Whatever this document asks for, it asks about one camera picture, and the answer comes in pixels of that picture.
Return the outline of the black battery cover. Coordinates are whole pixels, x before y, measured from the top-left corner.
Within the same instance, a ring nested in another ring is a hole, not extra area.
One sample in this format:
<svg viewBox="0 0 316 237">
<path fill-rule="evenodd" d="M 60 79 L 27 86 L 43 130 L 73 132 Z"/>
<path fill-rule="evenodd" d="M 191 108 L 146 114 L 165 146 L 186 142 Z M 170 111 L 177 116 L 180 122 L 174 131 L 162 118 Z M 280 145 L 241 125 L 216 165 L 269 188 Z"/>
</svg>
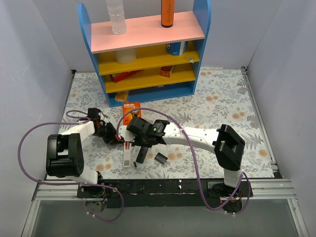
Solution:
<svg viewBox="0 0 316 237">
<path fill-rule="evenodd" d="M 157 155 L 155 156 L 155 160 L 164 165 L 167 162 L 168 158 L 161 153 L 157 153 Z"/>
</svg>

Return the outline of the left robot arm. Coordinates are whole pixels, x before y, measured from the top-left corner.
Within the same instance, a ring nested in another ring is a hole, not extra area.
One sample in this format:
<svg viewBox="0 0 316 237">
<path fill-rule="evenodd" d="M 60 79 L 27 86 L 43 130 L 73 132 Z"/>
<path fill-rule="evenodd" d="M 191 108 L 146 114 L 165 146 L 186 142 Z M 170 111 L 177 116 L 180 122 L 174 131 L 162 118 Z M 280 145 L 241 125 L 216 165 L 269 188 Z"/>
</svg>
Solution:
<svg viewBox="0 0 316 237">
<path fill-rule="evenodd" d="M 84 164 L 81 143 L 90 136 L 101 138 L 107 145 L 122 144 L 116 138 L 116 129 L 100 109 L 89 108 L 90 121 L 70 128 L 47 139 L 46 172 L 49 176 L 71 179 L 77 183 L 89 183 L 88 191 L 93 197 L 101 197 L 105 185 L 101 174 Z"/>
</svg>

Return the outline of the black remote control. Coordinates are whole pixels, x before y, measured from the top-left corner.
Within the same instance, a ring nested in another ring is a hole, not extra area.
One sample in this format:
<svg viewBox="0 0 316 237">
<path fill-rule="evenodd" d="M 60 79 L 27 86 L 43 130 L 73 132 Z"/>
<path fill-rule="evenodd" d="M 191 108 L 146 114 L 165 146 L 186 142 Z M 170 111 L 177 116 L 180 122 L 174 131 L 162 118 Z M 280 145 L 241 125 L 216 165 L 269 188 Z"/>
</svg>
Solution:
<svg viewBox="0 0 316 237">
<path fill-rule="evenodd" d="M 137 163 L 141 163 L 141 164 L 144 163 L 144 160 L 146 158 L 148 149 L 149 149 L 148 147 L 141 147 L 140 148 L 140 151 L 139 151 L 138 156 L 136 158 L 136 162 Z"/>
</svg>

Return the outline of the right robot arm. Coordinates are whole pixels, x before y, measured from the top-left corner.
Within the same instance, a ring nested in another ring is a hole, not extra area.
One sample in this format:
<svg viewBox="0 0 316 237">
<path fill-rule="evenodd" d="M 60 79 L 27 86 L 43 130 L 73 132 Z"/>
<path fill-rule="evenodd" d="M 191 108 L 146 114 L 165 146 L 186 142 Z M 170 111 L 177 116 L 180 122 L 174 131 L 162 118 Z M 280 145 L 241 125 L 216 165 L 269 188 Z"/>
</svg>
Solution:
<svg viewBox="0 0 316 237">
<path fill-rule="evenodd" d="M 209 151 L 224 169 L 224 192 L 235 196 L 241 191 L 239 179 L 245 141 L 229 125 L 222 124 L 219 129 L 180 128 L 167 120 L 157 119 L 151 124 L 134 117 L 128 125 L 120 126 L 119 135 L 133 146 L 184 145 Z"/>
</svg>

